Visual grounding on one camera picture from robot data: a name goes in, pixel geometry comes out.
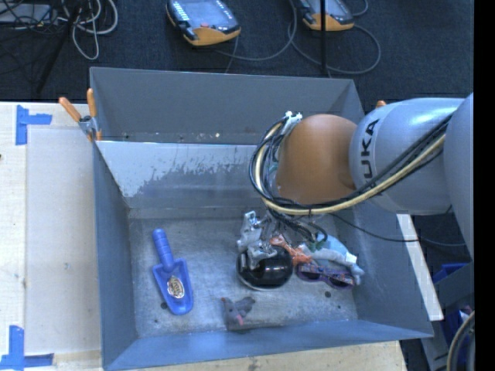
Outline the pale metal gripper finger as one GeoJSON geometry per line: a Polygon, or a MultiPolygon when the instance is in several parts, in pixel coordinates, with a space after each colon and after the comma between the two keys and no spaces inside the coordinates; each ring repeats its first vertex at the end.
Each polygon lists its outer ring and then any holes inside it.
{"type": "Polygon", "coordinates": [[[255,245],[260,238],[260,220],[255,211],[244,214],[241,224],[240,238],[237,240],[237,249],[246,250],[251,245],[255,245]]]}
{"type": "Polygon", "coordinates": [[[254,271],[263,260],[273,258],[277,254],[274,248],[263,246],[250,246],[240,252],[240,269],[242,271],[254,271]]]}

